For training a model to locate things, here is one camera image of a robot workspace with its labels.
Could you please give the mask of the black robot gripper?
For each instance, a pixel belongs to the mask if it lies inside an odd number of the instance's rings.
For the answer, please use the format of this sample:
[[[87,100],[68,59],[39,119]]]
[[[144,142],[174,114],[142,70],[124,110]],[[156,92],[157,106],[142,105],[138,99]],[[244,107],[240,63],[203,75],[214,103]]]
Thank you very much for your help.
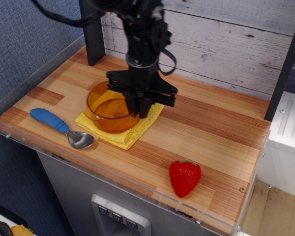
[[[108,71],[106,73],[108,89],[121,93],[133,117],[140,119],[148,116],[152,104],[160,103],[173,107],[177,88],[165,81],[156,66],[137,68],[129,66],[127,70]]]

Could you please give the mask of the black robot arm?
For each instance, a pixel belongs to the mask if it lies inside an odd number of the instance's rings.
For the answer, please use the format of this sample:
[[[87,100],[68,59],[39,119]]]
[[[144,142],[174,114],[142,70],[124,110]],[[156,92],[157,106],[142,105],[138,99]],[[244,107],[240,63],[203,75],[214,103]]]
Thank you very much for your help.
[[[100,12],[115,13],[123,23],[128,40],[126,62],[128,70],[108,71],[108,89],[121,93],[130,114],[148,116],[152,105],[174,106],[177,88],[166,82],[159,66],[161,53],[173,62],[176,58],[166,50],[171,43],[171,32],[164,21],[160,0],[90,0],[89,4]]]

